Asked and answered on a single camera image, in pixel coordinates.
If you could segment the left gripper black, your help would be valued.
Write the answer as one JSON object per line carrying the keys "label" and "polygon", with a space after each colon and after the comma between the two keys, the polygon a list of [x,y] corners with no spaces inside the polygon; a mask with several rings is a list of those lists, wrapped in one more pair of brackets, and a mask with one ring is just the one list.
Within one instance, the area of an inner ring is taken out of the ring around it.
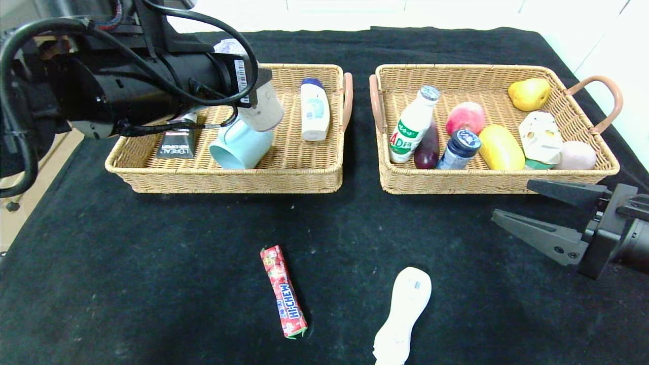
{"label": "left gripper black", "polygon": [[174,53],[167,54],[165,60],[180,89],[177,95],[201,106],[256,108],[258,90],[273,79],[271,69],[258,65],[256,70],[242,55]]}

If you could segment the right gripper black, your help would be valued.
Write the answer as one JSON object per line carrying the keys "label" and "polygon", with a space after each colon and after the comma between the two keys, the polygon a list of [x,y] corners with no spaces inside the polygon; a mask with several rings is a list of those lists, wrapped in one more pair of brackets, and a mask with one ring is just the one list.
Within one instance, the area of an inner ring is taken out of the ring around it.
{"label": "right gripper black", "polygon": [[577,265],[578,273],[598,279],[610,264],[648,273],[648,196],[619,184],[602,185],[531,179],[528,190],[578,208],[596,207],[584,234],[517,213],[496,209],[492,222],[562,266]]}

